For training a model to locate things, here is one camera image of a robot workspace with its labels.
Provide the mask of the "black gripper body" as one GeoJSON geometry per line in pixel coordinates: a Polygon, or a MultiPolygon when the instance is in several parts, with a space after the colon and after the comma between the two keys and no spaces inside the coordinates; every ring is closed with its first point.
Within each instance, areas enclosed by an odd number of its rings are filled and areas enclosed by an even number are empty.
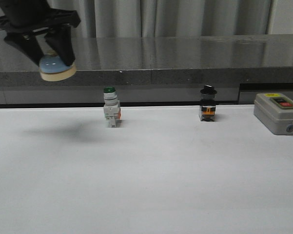
{"type": "Polygon", "coordinates": [[[81,22],[76,10],[52,8],[46,0],[0,0],[0,9],[0,31],[23,36],[66,36],[81,22]]]}

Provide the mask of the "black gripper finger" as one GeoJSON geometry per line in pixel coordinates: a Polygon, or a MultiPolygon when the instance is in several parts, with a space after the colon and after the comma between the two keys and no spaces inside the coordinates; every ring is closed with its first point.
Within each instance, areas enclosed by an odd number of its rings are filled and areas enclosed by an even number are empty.
{"type": "Polygon", "coordinates": [[[7,33],[5,43],[16,48],[27,56],[35,65],[39,66],[43,51],[35,36],[24,37],[18,33],[7,33]]]}
{"type": "Polygon", "coordinates": [[[73,64],[75,61],[75,54],[71,42],[70,26],[64,25],[51,29],[44,38],[66,66],[71,66],[73,64]]]}

